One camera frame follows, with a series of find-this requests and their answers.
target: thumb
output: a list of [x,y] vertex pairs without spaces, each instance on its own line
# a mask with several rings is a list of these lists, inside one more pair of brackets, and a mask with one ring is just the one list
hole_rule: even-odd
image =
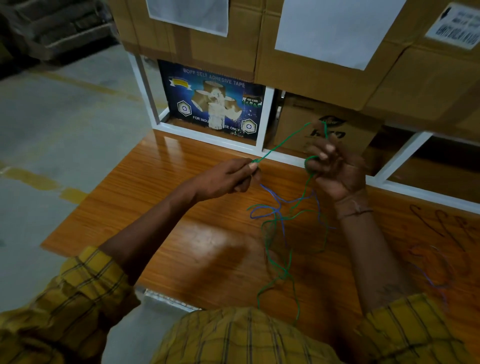
[[243,166],[241,169],[236,171],[235,173],[232,173],[232,179],[237,184],[240,181],[243,181],[245,178],[251,176],[256,169],[258,168],[258,163],[249,163],[245,166]]

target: barcode label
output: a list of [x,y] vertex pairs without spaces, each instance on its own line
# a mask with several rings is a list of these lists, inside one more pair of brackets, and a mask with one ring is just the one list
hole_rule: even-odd
[[451,2],[425,36],[472,49],[480,40],[480,10]]
[[453,28],[450,25],[442,25],[435,33],[438,36],[445,36],[467,44],[477,43],[480,36],[478,33],[470,33],[462,28]]

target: yellow floor line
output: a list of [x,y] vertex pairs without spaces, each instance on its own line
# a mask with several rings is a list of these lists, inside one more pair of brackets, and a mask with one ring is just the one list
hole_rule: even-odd
[[[32,74],[36,74],[38,76],[41,76],[41,77],[48,78],[50,80],[63,82],[65,84],[69,84],[69,85],[75,85],[75,86],[78,86],[78,87],[81,87],[81,88],[84,88],[84,89],[87,89],[87,90],[90,90],[90,91],[99,92],[99,93],[104,94],[104,95],[111,95],[111,96],[126,98],[127,100],[130,100],[130,101],[143,102],[143,99],[139,96],[131,95],[131,94],[128,94],[128,93],[123,92],[123,91],[113,90],[111,88],[104,87],[104,86],[101,86],[101,85],[92,84],[90,82],[77,80],[77,79],[74,79],[74,78],[71,78],[71,77],[62,76],[62,75],[57,74],[57,73],[52,73],[52,72],[48,72],[48,71],[40,71],[40,70],[29,70],[29,72],[32,73]],[[167,107],[167,105],[164,102],[155,101],[155,104],[157,105],[158,108],[164,109],[164,108]]]
[[22,168],[10,167],[2,161],[0,161],[0,177],[23,182],[39,191],[57,192],[61,199],[76,205],[88,196],[87,193],[76,188],[64,187],[48,177],[32,173]]

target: yellow plaid shirt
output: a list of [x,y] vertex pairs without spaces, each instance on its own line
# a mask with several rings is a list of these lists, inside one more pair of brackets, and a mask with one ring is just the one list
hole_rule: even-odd
[[[30,304],[0,315],[0,363],[100,363],[108,331],[139,304],[121,268],[89,247]],[[358,333],[373,361],[474,362],[423,294],[373,311]],[[151,362],[340,363],[330,346],[248,307],[186,315]]]

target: rolled-up sleeve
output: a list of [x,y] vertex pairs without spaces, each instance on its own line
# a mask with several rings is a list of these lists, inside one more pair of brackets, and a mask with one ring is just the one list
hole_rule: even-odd
[[0,363],[100,362],[110,328],[139,304],[122,269],[88,247],[30,304],[0,314]]
[[474,363],[425,294],[367,314],[358,328],[371,358],[381,363]]

